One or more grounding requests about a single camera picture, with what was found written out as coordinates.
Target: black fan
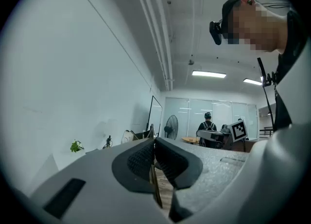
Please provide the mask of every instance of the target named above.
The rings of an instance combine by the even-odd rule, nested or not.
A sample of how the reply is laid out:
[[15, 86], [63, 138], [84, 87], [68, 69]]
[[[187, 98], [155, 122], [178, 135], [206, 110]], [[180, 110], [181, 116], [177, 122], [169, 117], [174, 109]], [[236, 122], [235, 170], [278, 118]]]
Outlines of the black fan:
[[176, 139], [178, 133], [178, 120], [175, 115], [169, 117], [164, 127], [167, 138]]

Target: rectangular light fixture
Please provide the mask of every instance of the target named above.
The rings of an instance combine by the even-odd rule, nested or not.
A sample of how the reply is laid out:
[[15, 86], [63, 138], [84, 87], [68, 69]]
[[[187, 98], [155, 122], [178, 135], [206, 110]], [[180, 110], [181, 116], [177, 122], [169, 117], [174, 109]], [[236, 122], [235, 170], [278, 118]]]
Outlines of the rectangular light fixture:
[[262, 85], [261, 82], [253, 81], [253, 80], [250, 80], [250, 79], [244, 79], [244, 82], [255, 84], [255, 85], [259, 85], [259, 86]]
[[218, 78], [225, 78], [225, 76], [226, 76], [226, 74], [214, 73], [214, 72], [204, 72], [204, 71], [193, 71], [192, 75], [218, 77]]

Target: black shirt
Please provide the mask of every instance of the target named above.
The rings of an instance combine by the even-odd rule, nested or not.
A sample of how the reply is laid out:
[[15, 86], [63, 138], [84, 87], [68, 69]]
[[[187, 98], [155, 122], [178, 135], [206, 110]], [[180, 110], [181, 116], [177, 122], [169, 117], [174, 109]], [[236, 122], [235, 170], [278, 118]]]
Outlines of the black shirt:
[[[278, 55], [276, 84], [283, 79], [283, 77], [294, 65], [307, 40], [307, 33], [302, 21], [299, 15], [292, 10], [290, 10], [287, 14], [287, 29], [288, 35], [285, 51], [283, 54]], [[275, 129], [277, 130], [279, 128], [287, 127], [291, 123], [292, 120], [288, 114], [285, 104], [281, 97], [277, 94]]]
[[[212, 121], [205, 121], [205, 123], [207, 124], [207, 126], [211, 126], [212, 125]], [[204, 129], [205, 129], [204, 124], [201, 123], [198, 130], [204, 130]], [[216, 128], [215, 124], [214, 124], [214, 127], [213, 127], [213, 131], [217, 131], [217, 128]]]

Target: man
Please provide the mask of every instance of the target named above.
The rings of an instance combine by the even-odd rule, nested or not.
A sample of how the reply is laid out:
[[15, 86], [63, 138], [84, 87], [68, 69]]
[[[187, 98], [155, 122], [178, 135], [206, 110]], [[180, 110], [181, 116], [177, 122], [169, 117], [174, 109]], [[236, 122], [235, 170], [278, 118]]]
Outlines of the man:
[[[204, 114], [205, 122], [201, 123], [198, 130], [207, 130], [207, 131], [217, 131], [216, 125], [211, 122], [212, 115], [210, 112]], [[199, 141], [200, 146], [210, 147], [210, 141], [204, 138], [200, 138]]]
[[[228, 0], [223, 5], [222, 14], [222, 34], [229, 44], [244, 39], [252, 50], [278, 51], [278, 84], [299, 57], [307, 40], [299, 15], [291, 9], [286, 16], [279, 16], [256, 0]], [[275, 119], [276, 130], [292, 123], [278, 94]]]

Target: black cap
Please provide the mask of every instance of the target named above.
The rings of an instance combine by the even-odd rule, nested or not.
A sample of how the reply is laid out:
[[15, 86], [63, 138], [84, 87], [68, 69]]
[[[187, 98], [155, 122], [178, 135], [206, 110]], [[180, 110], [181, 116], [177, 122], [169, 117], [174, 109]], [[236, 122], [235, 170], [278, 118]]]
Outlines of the black cap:
[[210, 112], [207, 112], [206, 114], [204, 114], [205, 119], [211, 119], [212, 115], [210, 114]]
[[234, 4], [239, 0], [227, 0], [226, 3], [223, 4], [222, 14], [223, 14], [223, 21], [221, 24], [222, 34], [224, 38], [228, 39], [228, 43], [233, 43], [233, 35], [228, 33], [228, 16], [233, 8]]

